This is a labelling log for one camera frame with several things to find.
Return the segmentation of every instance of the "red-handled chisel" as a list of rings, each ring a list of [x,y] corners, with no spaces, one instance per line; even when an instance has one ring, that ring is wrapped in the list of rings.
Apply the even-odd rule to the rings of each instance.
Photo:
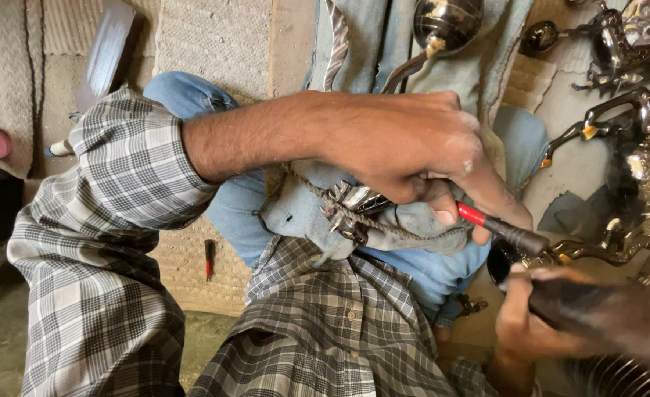
[[[479,212],[463,203],[457,202],[457,211],[464,219],[500,235],[524,254],[540,257],[550,247],[550,239],[528,230],[517,228],[499,218]]]
[[[205,282],[212,278],[212,266],[215,260],[215,240],[205,240]]]

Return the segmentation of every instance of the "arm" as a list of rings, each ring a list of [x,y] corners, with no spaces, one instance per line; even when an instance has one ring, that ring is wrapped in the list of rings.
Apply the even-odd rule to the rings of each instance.
[[[435,179],[446,176],[487,212],[529,223],[475,123],[450,93],[299,93],[182,125],[126,87],[113,93],[71,132],[79,164],[43,182],[9,243],[31,287],[22,393],[180,394],[184,317],[146,253],[246,169],[319,158],[456,217]]]
[[[496,320],[496,346],[485,373],[488,382],[501,396],[531,396],[535,381],[535,360],[540,357],[584,357],[594,353],[580,337],[558,332],[528,309],[533,291],[529,277],[520,264],[512,267],[506,300]],[[570,268],[554,271],[537,269],[537,279],[566,277],[586,282],[586,276]]]

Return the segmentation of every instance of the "wooden board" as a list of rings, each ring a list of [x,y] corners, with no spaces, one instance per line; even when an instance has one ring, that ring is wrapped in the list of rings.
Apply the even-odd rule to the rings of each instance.
[[[268,99],[300,91],[312,58],[318,0],[273,0],[268,43]]]

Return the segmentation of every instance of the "blurred hand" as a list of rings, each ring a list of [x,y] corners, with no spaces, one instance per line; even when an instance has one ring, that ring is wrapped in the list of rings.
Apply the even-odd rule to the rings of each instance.
[[[587,340],[552,329],[529,311],[528,298],[533,292],[531,278],[567,278],[576,283],[591,282],[589,276],[571,268],[539,268],[529,272],[523,265],[514,264],[508,278],[506,300],[496,319],[495,353],[522,362],[532,362],[540,357],[594,355]]]

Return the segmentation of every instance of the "jeans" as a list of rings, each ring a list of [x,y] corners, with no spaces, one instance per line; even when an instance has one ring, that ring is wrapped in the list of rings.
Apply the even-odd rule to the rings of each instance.
[[[162,103],[185,120],[238,107],[234,98],[219,87],[183,72],[157,75],[146,86],[144,96]],[[506,106],[499,109],[493,129],[506,148],[507,185],[520,194],[522,185],[538,169],[547,150],[545,126],[531,113]],[[207,218],[249,267],[256,263],[273,237],[253,215],[263,200],[263,170],[254,169],[226,181],[206,211]],[[359,247],[356,252],[411,275],[410,290],[428,320],[436,326],[450,326],[460,312],[459,304],[450,297],[467,289],[490,247],[490,242],[480,247],[469,240],[451,257],[424,249],[380,251]]]

